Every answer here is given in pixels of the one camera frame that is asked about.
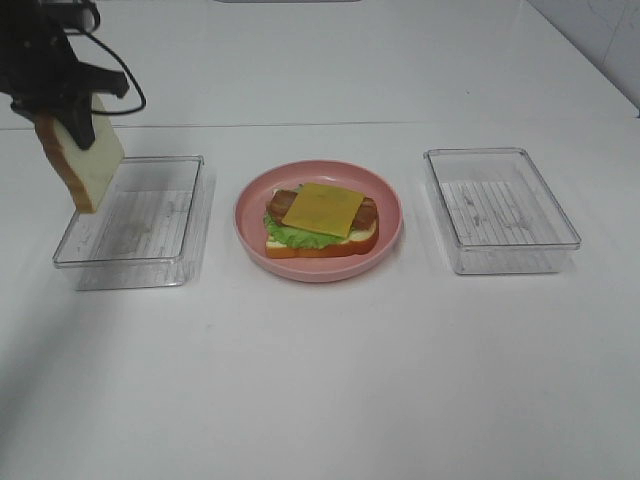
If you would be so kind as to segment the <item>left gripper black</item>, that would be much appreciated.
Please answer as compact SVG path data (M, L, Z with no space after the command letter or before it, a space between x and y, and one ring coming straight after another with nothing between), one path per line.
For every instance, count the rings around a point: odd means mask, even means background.
M93 96L121 98L128 90L123 72L80 61L52 22L1 21L1 92L11 97L12 111L31 123L38 113L51 113L80 149L89 149L96 138Z

